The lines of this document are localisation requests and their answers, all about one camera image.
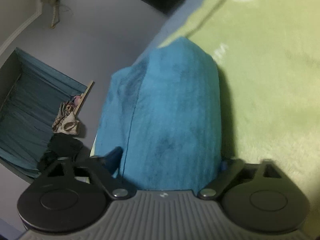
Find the teal hooded jacket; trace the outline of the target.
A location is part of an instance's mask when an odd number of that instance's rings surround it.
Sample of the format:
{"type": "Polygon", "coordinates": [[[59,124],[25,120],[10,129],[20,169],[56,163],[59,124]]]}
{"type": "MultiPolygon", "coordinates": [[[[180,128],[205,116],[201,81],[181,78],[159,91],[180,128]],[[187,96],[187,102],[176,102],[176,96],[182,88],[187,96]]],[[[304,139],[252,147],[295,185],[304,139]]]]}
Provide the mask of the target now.
{"type": "Polygon", "coordinates": [[[199,192],[219,171],[217,65],[181,37],[115,72],[95,138],[95,155],[123,149],[117,178],[141,190],[199,192]]]}

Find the black clothing pile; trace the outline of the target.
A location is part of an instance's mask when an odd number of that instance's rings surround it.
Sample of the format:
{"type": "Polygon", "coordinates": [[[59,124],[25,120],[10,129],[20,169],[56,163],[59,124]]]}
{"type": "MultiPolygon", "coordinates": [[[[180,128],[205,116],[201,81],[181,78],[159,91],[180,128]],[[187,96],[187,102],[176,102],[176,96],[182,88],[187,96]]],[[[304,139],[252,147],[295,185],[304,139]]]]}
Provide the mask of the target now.
{"type": "Polygon", "coordinates": [[[37,169],[40,172],[44,172],[59,158],[70,158],[75,161],[83,146],[80,140],[71,135],[55,133],[48,142],[47,149],[44,151],[37,169]]]}

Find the beige patterned cloth bundle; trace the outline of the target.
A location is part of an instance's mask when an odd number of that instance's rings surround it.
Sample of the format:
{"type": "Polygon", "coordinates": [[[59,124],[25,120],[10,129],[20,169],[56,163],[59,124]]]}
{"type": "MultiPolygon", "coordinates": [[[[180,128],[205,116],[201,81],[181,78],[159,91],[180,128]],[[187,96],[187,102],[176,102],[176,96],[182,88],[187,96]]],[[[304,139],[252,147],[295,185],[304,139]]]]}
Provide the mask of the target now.
{"type": "Polygon", "coordinates": [[[62,102],[58,114],[52,124],[53,133],[63,133],[77,136],[80,133],[80,121],[76,118],[76,110],[80,106],[83,94],[62,102]]]}

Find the teal window curtain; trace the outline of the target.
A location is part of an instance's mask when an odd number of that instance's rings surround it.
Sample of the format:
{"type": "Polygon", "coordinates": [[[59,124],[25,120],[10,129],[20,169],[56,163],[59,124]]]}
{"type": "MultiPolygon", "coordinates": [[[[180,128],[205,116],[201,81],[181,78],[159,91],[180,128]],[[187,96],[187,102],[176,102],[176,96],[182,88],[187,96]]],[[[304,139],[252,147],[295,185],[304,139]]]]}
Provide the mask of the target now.
{"type": "Polygon", "coordinates": [[[4,65],[13,63],[18,64],[19,73],[1,104],[1,161],[36,178],[61,103],[84,93],[87,87],[20,48],[4,65]]]}

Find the wooden window sill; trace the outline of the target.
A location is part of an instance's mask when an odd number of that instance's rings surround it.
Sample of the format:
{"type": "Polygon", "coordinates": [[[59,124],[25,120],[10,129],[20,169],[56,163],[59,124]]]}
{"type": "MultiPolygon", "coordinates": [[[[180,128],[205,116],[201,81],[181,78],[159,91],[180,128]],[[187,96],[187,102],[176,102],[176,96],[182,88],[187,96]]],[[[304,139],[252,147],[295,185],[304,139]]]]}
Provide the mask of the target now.
{"type": "Polygon", "coordinates": [[[77,116],[78,112],[80,111],[80,108],[82,106],[82,104],[84,103],[87,94],[90,92],[92,86],[94,85],[94,81],[91,80],[85,90],[85,92],[82,94],[82,96],[80,96],[80,99],[78,100],[78,104],[76,106],[76,108],[74,109],[74,115],[77,116]]]}

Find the light green fleece blanket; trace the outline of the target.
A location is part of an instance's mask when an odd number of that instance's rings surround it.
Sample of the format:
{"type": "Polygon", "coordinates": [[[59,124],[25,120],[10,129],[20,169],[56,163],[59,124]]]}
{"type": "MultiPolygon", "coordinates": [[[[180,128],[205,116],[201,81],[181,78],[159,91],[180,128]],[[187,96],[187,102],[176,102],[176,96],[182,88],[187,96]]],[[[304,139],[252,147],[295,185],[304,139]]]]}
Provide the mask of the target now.
{"type": "Polygon", "coordinates": [[[155,49],[181,37],[217,65],[220,165],[274,160],[310,200],[304,231],[318,236],[319,0],[204,0],[155,49]]]}

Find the blue bed sheet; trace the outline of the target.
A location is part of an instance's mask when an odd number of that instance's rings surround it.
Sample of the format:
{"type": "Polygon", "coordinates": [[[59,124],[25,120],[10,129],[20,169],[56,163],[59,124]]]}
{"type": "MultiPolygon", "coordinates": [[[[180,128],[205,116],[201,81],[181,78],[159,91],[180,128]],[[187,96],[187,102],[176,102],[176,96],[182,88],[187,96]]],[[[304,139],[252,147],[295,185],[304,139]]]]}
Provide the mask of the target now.
{"type": "Polygon", "coordinates": [[[204,0],[184,0],[173,14],[163,24],[158,34],[149,43],[146,49],[137,57],[134,64],[141,61],[150,51],[157,48],[171,34],[185,24],[188,17],[198,9],[204,0]]]}

